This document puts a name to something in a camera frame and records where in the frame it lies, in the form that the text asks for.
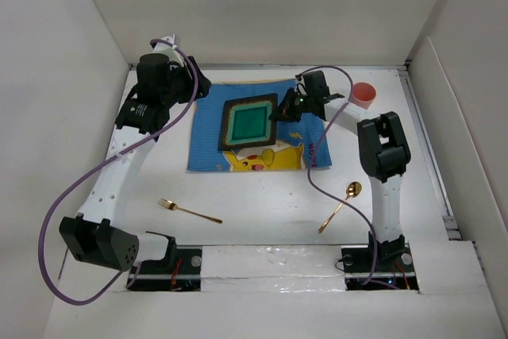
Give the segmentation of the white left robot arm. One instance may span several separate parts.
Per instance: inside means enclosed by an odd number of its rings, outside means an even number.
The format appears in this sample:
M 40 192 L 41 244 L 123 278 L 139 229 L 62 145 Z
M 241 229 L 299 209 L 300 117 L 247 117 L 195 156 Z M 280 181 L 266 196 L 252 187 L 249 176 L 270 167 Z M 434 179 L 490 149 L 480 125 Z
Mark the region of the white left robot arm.
M 191 106 L 210 89 L 195 59 L 182 55 L 178 43 L 176 36 L 151 41 L 152 52 L 140 58 L 137 83 L 114 122 L 108 163 L 76 216 L 60 223 L 60 235 L 79 262 L 123 272 L 145 261 L 162 273 L 176 265 L 174 238 L 154 232 L 128 233 L 125 211 L 142 164 L 160 133 L 178 121 L 170 117 L 170 109 L 175 104 Z

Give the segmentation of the square green ceramic plate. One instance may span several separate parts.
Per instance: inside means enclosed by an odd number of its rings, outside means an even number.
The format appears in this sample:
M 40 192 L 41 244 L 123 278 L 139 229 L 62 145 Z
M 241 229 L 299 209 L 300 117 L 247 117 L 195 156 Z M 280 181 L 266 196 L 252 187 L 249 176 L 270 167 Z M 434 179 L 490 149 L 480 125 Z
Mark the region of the square green ceramic plate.
M 270 119 L 278 105 L 276 93 L 225 102 L 218 149 L 221 151 L 274 145 L 277 124 Z

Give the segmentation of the pink plastic cup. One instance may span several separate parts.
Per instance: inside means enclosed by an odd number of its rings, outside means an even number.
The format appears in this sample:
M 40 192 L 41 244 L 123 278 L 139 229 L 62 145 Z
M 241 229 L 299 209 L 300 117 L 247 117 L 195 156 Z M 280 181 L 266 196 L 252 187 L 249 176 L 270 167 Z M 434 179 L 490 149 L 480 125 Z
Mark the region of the pink plastic cup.
M 358 107 L 367 110 L 375 100 L 376 89 L 365 82 L 354 83 L 350 91 L 348 100 Z

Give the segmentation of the blue Pikachu placemat cloth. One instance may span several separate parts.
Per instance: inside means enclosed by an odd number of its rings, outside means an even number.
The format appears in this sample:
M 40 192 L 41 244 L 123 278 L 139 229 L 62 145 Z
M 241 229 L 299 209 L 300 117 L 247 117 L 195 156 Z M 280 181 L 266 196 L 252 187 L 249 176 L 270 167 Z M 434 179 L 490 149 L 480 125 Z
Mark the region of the blue Pikachu placemat cloth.
M 324 132 L 321 119 L 303 114 L 296 123 L 279 122 L 273 145 L 255 148 L 218 149 L 224 105 L 229 100 L 277 94 L 281 101 L 294 79 L 266 83 L 215 83 L 207 97 L 197 101 L 191 129 L 187 170 L 289 171 L 332 165 L 329 148 L 318 140 Z

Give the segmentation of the gold spoon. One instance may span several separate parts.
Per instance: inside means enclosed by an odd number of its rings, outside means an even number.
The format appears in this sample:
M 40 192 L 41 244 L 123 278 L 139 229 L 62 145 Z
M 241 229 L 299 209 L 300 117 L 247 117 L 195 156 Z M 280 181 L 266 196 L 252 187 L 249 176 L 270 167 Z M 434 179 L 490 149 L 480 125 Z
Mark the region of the gold spoon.
M 345 200 L 348 201 L 350 198 L 355 198 L 362 191 L 362 185 L 358 181 L 351 182 L 346 189 L 346 197 Z M 332 219 L 338 214 L 341 208 L 344 206 L 344 203 L 341 203 L 334 212 L 322 223 L 321 227 L 318 229 L 319 233 L 322 233 L 328 224 L 332 221 Z

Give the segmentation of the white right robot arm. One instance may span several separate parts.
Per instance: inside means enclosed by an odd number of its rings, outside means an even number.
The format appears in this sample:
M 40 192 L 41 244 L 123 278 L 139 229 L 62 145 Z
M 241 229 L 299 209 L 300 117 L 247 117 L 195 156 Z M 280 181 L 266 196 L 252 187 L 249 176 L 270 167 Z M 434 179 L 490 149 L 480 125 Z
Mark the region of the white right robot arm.
M 378 271 L 386 270 L 405 247 L 400 223 L 400 187 L 411 159 L 410 148 L 395 112 L 374 114 L 368 110 L 377 93 L 368 83 L 350 83 L 349 95 L 333 93 L 323 67 L 296 75 L 270 119 L 297 122 L 304 113 L 354 133 L 358 139 L 360 165 L 369 178 L 373 231 L 367 261 Z

